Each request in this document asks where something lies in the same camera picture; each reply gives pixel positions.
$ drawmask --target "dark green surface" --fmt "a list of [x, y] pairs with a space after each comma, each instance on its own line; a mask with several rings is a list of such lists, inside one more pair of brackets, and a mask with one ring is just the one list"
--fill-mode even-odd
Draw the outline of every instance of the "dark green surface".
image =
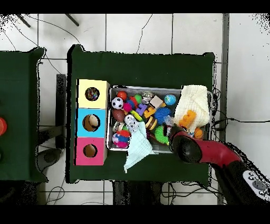
[[0, 117], [7, 122], [7, 131], [0, 136], [0, 180], [46, 181], [35, 166], [36, 68], [44, 50], [0, 51]]
[[[153, 55], [83, 52], [71, 47], [71, 133], [75, 127], [76, 79], [105, 80], [110, 85], [181, 89], [181, 85], [204, 85], [212, 90], [214, 54]], [[70, 180], [199, 181], [208, 185], [208, 164], [187, 164], [173, 154], [148, 155], [124, 173], [126, 153], [108, 151], [104, 166], [74, 166], [74, 134], [71, 136]]]

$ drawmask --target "yellow toy block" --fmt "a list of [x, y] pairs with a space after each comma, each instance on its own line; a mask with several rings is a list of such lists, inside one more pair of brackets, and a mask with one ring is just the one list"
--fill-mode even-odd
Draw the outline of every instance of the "yellow toy block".
[[187, 114], [184, 115], [183, 118], [179, 121], [179, 126], [189, 128], [195, 117], [196, 113], [193, 112], [192, 110], [188, 110]]
[[106, 81], [79, 79], [79, 108], [106, 109], [109, 87]]
[[148, 109], [146, 109], [143, 114], [145, 116], [145, 118], [150, 117], [151, 115], [153, 115], [156, 112], [156, 109], [153, 109], [152, 107], [149, 107]]

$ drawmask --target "blue ball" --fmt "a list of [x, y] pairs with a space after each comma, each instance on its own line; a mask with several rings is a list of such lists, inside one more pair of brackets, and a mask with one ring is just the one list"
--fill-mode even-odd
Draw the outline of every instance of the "blue ball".
[[164, 101], [165, 101], [166, 105], [171, 106], [171, 105], [176, 103], [176, 97], [175, 97], [175, 95], [168, 94], [165, 96]]

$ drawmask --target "table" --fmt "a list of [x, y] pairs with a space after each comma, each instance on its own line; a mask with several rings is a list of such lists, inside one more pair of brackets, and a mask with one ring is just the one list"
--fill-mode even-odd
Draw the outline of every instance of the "table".
[[148, 155], [124, 173], [126, 153], [108, 151], [103, 166], [74, 166], [76, 79], [107, 81], [110, 85], [180, 89], [204, 85], [212, 90], [213, 53], [203, 55], [124, 54], [85, 52], [73, 45], [67, 54], [66, 180], [199, 181], [208, 186], [208, 164], [188, 164], [173, 154]]

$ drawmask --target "circular hole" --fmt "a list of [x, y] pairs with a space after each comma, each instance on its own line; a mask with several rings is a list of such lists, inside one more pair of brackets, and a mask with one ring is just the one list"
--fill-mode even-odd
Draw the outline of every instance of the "circular hole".
[[95, 132], [100, 126], [99, 117], [95, 114], [88, 114], [84, 117], [82, 125], [88, 132]]
[[83, 154], [88, 158], [93, 158], [97, 155], [98, 149], [95, 145], [89, 144], [83, 148]]
[[95, 87], [90, 87], [85, 91], [85, 97], [89, 101], [96, 101], [99, 98], [99, 90]]

